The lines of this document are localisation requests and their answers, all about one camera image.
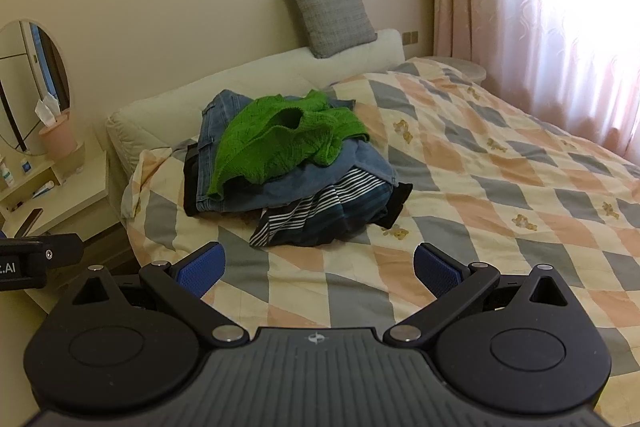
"pink curtain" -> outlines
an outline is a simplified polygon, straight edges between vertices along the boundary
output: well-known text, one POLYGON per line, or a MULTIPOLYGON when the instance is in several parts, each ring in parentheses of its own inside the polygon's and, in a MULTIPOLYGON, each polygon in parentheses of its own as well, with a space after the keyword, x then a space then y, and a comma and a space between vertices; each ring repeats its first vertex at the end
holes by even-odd
POLYGON ((640 0, 435 0, 434 55, 503 100, 640 164, 640 0))

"white headboard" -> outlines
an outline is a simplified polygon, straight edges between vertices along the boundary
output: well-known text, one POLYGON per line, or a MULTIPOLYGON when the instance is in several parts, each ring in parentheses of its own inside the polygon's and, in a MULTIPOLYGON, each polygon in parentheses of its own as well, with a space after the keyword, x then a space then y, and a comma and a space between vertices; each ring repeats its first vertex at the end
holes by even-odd
POLYGON ((354 74, 386 71, 404 61, 396 30, 331 58, 315 58, 309 48, 271 55, 220 71, 191 84, 130 103, 107 120, 107 131, 128 175, 145 149, 168 147, 200 132, 202 110, 223 89, 251 98, 269 94, 306 95, 354 74))

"pillow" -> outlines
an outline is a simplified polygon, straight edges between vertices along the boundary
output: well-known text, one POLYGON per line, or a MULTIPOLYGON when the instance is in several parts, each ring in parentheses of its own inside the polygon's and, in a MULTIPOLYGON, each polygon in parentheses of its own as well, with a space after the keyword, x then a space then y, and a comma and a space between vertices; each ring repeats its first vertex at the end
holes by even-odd
POLYGON ((378 38, 362 0, 295 1, 316 58, 328 58, 378 38))

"bottle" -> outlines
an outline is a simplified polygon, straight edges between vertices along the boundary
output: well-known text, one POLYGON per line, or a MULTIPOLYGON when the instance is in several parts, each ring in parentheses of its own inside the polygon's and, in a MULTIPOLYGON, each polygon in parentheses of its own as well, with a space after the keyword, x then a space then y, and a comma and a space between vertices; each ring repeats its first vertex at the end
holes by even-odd
POLYGON ((4 156, 0 156, 0 174, 2 174, 2 178, 4 178, 4 182, 8 187, 13 187, 15 184, 14 176, 11 174, 11 171, 6 167, 6 163, 4 163, 4 156))
POLYGON ((22 172, 25 174, 31 170, 31 164, 29 163, 27 156, 23 156, 20 160, 20 167, 22 167, 22 172))

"diamond pattern quilt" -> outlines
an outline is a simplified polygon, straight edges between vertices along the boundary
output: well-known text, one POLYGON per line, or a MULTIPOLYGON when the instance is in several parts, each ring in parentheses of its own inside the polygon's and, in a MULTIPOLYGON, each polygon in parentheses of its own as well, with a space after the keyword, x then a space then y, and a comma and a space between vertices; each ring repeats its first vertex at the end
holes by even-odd
POLYGON ((552 264, 612 354, 598 412, 615 426, 640 422, 640 169, 424 58, 329 92, 356 100, 372 144, 414 184, 390 230, 369 225, 316 248, 252 248, 259 211, 184 213, 184 142, 143 152, 124 194, 140 264, 174 263, 220 241, 226 271, 203 300, 251 333, 260 326, 382 333, 433 300, 412 267, 423 241, 502 273, 552 264))

